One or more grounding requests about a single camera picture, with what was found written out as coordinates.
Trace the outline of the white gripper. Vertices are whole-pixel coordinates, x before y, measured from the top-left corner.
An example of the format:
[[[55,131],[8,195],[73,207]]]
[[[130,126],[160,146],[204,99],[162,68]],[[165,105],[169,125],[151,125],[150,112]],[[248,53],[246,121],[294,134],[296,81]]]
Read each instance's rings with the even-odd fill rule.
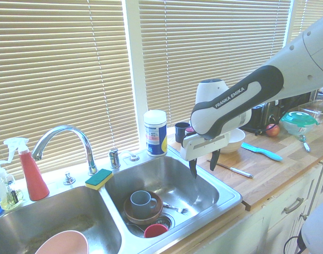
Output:
[[[205,139],[198,134],[190,135],[183,139],[180,156],[182,159],[189,161],[189,169],[194,179],[197,178],[197,158],[212,152],[210,170],[214,171],[220,156],[220,149],[226,147],[229,141],[230,131],[214,139]]]

